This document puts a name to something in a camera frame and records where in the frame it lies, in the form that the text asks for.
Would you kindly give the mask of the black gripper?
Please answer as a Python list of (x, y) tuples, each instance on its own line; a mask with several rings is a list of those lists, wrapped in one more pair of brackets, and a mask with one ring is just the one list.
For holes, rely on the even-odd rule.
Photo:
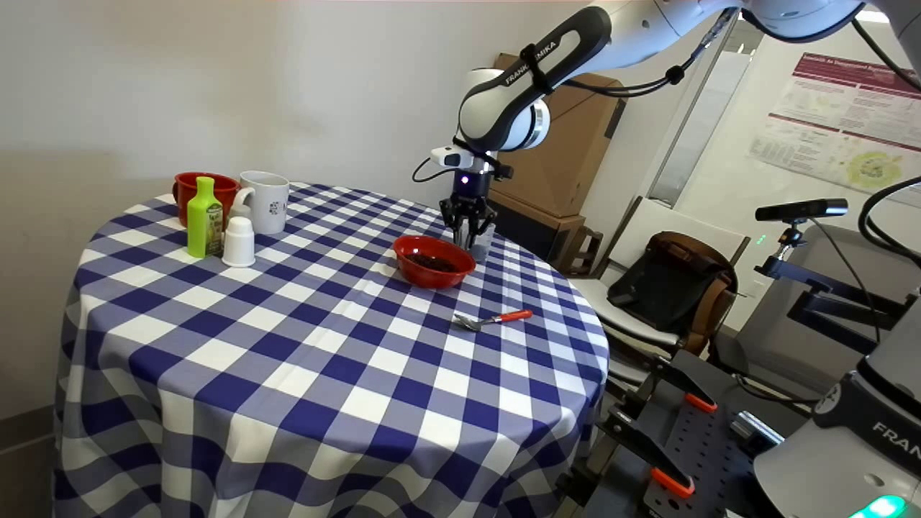
[(452, 242), (471, 250), (471, 229), (475, 233), (473, 255), (486, 255), (492, 242), (491, 184), (509, 174), (492, 151), (471, 148), (466, 144), (446, 144), (433, 148), (436, 164), (452, 174), (452, 193), (442, 200), (442, 216), (452, 227)]

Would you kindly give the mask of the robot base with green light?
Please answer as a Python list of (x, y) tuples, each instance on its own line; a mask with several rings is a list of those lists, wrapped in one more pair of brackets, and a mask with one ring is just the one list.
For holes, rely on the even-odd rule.
[(921, 301), (755, 476), (783, 518), (921, 518)]

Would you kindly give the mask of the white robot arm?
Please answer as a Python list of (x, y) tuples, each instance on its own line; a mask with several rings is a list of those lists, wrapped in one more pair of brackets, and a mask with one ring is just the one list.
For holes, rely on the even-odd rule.
[(456, 189), (442, 216), (456, 243), (473, 250), (495, 220), (486, 206), (491, 174), (507, 174), (499, 151), (538, 145), (550, 132), (545, 98), (578, 75), (627, 69), (681, 43), (715, 20), (692, 58), (659, 81), (616, 85), (612, 98), (635, 98), (678, 84), (722, 25), (744, 14), (774, 39), (810, 43), (849, 25), (863, 6), (886, 14), (912, 65), (921, 65), (921, 0), (591, 0), (541, 39), (524, 46), (509, 65), (482, 69), (458, 105), (458, 130), (442, 145)]

